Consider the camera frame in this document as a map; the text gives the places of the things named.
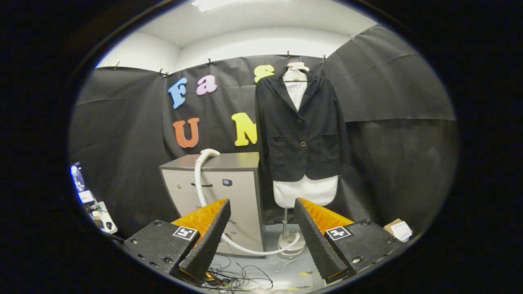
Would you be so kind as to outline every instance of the gray floor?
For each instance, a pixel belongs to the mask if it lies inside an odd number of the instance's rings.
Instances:
[[[290,230],[299,230],[297,224],[289,224],[287,225],[287,228]],[[266,226],[266,251],[277,250],[277,241],[281,232],[282,224]],[[231,264],[224,270],[240,274],[240,266],[257,266],[263,270],[271,280],[273,280],[274,286],[271,290],[284,289],[291,291],[293,294],[305,294],[325,287],[324,281],[319,278],[316,266],[314,265],[307,247],[305,247],[304,252],[295,262],[288,264],[284,268],[280,268],[279,266],[287,262],[288,259],[280,258],[276,254],[266,256],[265,258],[228,257],[231,260]],[[228,263],[229,260],[227,257],[216,255],[212,261],[211,267],[223,268],[227,266]],[[266,276],[255,267],[246,267],[245,272],[249,278],[266,278]],[[241,289],[239,288],[238,290],[251,290],[253,288],[268,289],[269,287],[270,281],[259,280],[258,282],[249,281],[247,285],[242,286]]]

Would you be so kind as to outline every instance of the black blazer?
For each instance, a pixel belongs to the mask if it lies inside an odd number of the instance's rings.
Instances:
[[[307,175],[322,179],[349,164],[347,129],[329,80],[307,75],[307,89],[297,111],[282,72],[256,84],[256,124],[262,172],[272,180],[296,182]]]

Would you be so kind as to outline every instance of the ceiling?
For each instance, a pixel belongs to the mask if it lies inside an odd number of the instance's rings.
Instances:
[[[182,3],[137,31],[182,49],[208,37],[246,29],[295,27],[354,36],[376,24],[333,0],[249,0],[204,13],[192,2]]]

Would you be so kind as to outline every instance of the black curtain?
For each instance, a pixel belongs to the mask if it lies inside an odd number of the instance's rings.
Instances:
[[[352,147],[352,175],[342,177],[347,184],[337,199],[350,203],[340,206],[344,215],[381,225],[400,218],[415,233],[426,230],[458,161],[457,123],[436,73],[380,25],[331,54],[323,71],[339,97]]]
[[[253,152],[236,146],[231,116],[254,116],[254,70],[276,72],[303,61],[311,73],[333,82],[352,145],[353,165],[344,166],[338,193],[326,207],[355,221],[385,225],[396,218],[425,230],[442,205],[457,162],[457,128],[444,87],[408,44],[381,26],[348,41],[322,64],[309,56],[262,55],[214,61],[170,76],[156,72],[98,68],[86,82],[71,124],[71,162],[79,161],[88,187],[104,200],[126,238],[155,219],[179,216],[169,199],[159,165],[205,148],[221,153]],[[200,78],[213,75],[218,88],[196,94]],[[176,109],[168,89],[180,79],[185,101]],[[199,118],[198,143],[182,148],[173,122]],[[266,224],[283,209],[262,178]]]
[[[93,71],[76,102],[70,161],[127,238],[155,219],[175,220],[158,166],[172,160],[162,135],[163,76],[119,67]]]

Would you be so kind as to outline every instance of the white wall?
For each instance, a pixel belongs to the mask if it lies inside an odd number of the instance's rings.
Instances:
[[[350,36],[304,28],[261,28],[214,36],[183,49],[163,39],[135,32],[115,46],[96,67],[135,67],[177,72],[188,67],[228,58],[287,54],[328,57]]]
[[[350,36],[303,28],[261,28],[214,36],[185,48],[178,55],[174,71],[240,56],[287,54],[328,57]]]
[[[168,41],[135,32],[123,39],[96,67],[118,66],[173,73],[180,49]]]

